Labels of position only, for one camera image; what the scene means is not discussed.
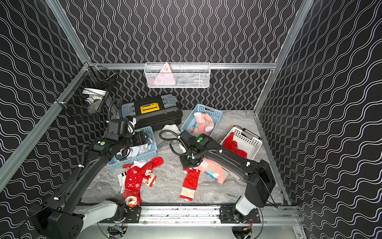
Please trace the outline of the red white striped sock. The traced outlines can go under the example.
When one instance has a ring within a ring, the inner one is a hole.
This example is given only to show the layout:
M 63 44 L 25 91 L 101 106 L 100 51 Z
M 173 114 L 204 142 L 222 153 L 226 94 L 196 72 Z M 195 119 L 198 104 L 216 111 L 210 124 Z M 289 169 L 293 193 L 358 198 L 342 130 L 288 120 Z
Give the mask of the red white striped sock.
M 184 169 L 184 173 L 186 174 L 186 178 L 182 186 L 180 198 L 186 201 L 193 201 L 195 191 L 198 187 L 200 171 L 198 169 L 188 168 Z

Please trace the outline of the red striped cuff sock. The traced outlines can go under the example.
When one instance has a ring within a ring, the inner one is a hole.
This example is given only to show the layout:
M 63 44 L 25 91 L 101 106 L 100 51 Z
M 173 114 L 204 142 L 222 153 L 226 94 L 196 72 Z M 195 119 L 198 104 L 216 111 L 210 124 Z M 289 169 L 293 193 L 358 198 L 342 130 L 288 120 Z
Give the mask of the red striped cuff sock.
M 238 148 L 238 143 L 233 140 L 234 133 L 232 132 L 223 142 L 224 148 L 229 151 L 243 157 L 247 158 L 247 152 Z

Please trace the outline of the red santa sock front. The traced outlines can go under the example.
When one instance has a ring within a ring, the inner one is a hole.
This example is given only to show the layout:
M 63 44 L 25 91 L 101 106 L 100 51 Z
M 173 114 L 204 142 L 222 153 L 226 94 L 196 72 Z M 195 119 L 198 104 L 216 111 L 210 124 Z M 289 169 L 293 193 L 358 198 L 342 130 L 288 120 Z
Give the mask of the red santa sock front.
M 123 200 L 130 208 L 134 208 L 142 203 L 140 189 L 145 174 L 145 167 L 140 168 L 137 166 L 130 168 L 126 173 Z

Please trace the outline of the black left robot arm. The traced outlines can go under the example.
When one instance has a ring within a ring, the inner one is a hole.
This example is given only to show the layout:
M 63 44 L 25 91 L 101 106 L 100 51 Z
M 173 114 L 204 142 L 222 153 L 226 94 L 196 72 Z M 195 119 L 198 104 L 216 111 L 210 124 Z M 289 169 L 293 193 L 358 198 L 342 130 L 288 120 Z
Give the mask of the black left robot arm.
M 35 231 L 50 239 L 75 239 L 85 229 L 88 212 L 75 211 L 87 187 L 121 150 L 149 142 L 149 134 L 130 121 L 112 119 L 104 136 L 83 146 L 80 163 L 64 184 L 42 204 L 29 208 Z

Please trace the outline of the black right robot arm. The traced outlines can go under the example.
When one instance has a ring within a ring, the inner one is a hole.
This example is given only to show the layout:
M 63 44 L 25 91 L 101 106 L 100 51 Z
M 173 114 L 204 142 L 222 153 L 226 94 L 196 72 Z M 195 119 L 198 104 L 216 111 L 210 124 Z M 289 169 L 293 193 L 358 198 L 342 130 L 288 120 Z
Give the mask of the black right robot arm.
M 200 166 L 203 159 L 212 160 L 246 182 L 245 193 L 234 206 L 234 213 L 247 216 L 255 208 L 263 208 L 276 185 L 268 162 L 249 160 L 224 148 L 215 140 L 189 140 L 180 161 L 184 169 Z

